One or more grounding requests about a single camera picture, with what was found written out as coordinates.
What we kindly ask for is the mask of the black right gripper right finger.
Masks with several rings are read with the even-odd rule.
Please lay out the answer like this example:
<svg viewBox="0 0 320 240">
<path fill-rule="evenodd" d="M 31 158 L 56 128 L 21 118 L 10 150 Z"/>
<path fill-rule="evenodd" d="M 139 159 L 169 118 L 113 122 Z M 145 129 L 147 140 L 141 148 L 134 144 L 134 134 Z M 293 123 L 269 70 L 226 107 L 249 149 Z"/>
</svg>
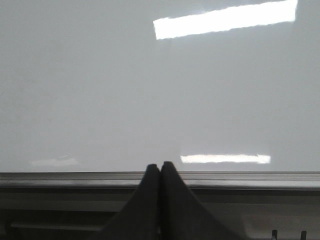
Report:
<svg viewBox="0 0 320 240">
<path fill-rule="evenodd" d="M 217 221 L 186 186 L 172 162 L 160 172 L 160 227 L 164 240 L 230 240 L 232 232 Z"/>
</svg>

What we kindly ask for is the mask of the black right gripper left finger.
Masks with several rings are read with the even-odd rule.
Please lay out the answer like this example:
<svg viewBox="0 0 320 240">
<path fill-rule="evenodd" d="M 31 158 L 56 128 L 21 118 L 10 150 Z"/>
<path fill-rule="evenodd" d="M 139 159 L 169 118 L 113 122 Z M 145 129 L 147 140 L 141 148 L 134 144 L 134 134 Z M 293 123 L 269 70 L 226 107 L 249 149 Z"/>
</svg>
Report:
<svg viewBox="0 0 320 240">
<path fill-rule="evenodd" d="M 159 228 L 160 171 L 147 166 L 130 200 L 90 240 L 157 240 Z"/>
</svg>

